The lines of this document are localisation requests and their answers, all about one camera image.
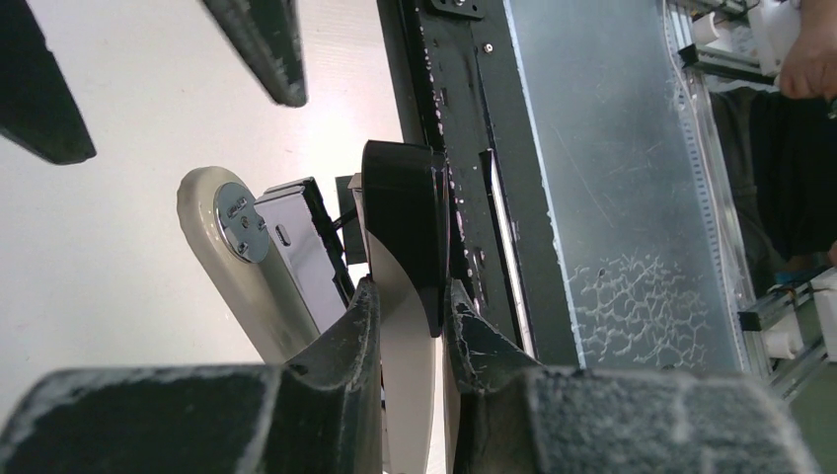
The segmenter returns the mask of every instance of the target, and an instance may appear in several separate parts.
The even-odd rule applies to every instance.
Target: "round metal plate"
[[[256,213],[256,198],[247,188],[227,183],[215,195],[215,219],[230,251],[250,264],[267,257],[270,236],[265,220]]]

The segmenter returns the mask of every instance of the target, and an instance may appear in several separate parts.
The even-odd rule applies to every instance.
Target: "hole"
[[[308,367],[306,367],[305,365],[301,365],[299,363],[292,363],[291,365],[288,366],[288,368],[290,368],[291,370],[293,370],[294,372],[296,372],[300,375],[305,375],[306,373],[308,373]]]
[[[282,245],[290,247],[290,236],[282,224],[276,225],[276,237],[279,238],[279,242],[281,242]]]

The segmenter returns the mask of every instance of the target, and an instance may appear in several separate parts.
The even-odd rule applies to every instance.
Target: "person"
[[[757,295],[776,274],[837,266],[837,0],[801,0],[780,93],[713,94],[732,196]]]

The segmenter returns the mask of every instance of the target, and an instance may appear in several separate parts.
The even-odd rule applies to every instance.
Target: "dark pants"
[[[837,120],[822,100],[737,89],[713,112],[757,294],[794,256],[837,240]]]

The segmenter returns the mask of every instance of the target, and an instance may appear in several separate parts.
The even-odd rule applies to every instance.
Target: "human hand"
[[[803,0],[801,32],[780,75],[791,99],[837,98],[837,1]]]

